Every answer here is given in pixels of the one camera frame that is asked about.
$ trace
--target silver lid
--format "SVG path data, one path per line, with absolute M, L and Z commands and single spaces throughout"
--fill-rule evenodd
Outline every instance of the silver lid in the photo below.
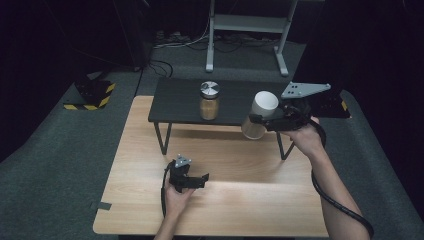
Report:
M 200 95 L 206 99 L 215 99 L 219 94 L 219 85 L 216 82 L 204 82 L 200 85 Z

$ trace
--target black table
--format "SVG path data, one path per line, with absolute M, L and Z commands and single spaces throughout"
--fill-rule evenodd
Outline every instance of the black table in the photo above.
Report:
M 200 85 L 205 81 L 207 80 L 159 79 L 148 121 L 154 123 L 163 155 L 166 155 L 168 149 L 172 123 L 241 126 L 244 119 L 249 115 L 256 93 L 269 91 L 279 97 L 288 85 L 287 83 L 275 82 L 214 80 L 221 89 L 219 112 L 214 120 L 204 120 L 200 117 L 199 103 Z M 168 123 L 165 142 L 162 140 L 159 123 Z M 277 141 L 282 159 L 285 159 L 291 148 L 284 154 L 279 133 L 277 133 Z

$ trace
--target light wood tabletop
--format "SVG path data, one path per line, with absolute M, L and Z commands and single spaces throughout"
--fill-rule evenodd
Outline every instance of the light wood tabletop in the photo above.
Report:
M 164 156 L 147 120 L 152 99 L 138 96 L 131 106 L 101 200 L 111 208 L 98 209 L 96 233 L 155 235 L 164 169 L 182 154 L 192 159 L 190 176 L 210 178 L 194 192 L 176 235 L 328 236 L 310 163 L 296 147 L 282 161 L 275 133 L 252 141 L 240 127 L 173 124 Z

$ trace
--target human arm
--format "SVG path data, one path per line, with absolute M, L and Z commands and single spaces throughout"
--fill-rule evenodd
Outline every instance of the human arm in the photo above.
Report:
M 282 133 L 288 135 L 294 141 L 299 150 L 309 158 L 314 176 L 321 189 L 332 199 L 361 215 L 359 207 L 350 195 L 346 186 L 343 184 L 331 163 L 327 152 L 322 146 L 320 136 L 316 132 L 315 128 L 308 124 L 299 130 Z M 321 198 L 321 205 L 325 225 L 330 238 L 370 238 L 367 229 L 360 222 L 336 209 L 323 198 Z
M 195 189 L 188 189 L 184 193 L 179 193 L 169 181 L 165 182 L 166 215 L 154 238 L 155 240 L 170 240 L 174 237 L 178 220 L 194 191 Z

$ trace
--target white stand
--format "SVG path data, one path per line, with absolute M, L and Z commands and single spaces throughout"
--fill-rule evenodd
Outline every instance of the white stand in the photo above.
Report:
M 268 18 L 268 17 L 252 17 L 215 14 L 215 0 L 211 0 L 210 10 L 210 27 L 209 27 L 209 46 L 206 58 L 206 72 L 213 71 L 213 55 L 214 55 L 214 31 L 232 30 L 232 31 L 250 31 L 250 32 L 270 32 L 281 33 L 279 46 L 274 47 L 275 56 L 277 58 L 280 73 L 288 76 L 286 63 L 283 58 L 284 44 L 286 43 L 290 25 L 293 19 L 298 0 L 291 0 L 290 10 L 287 18 Z

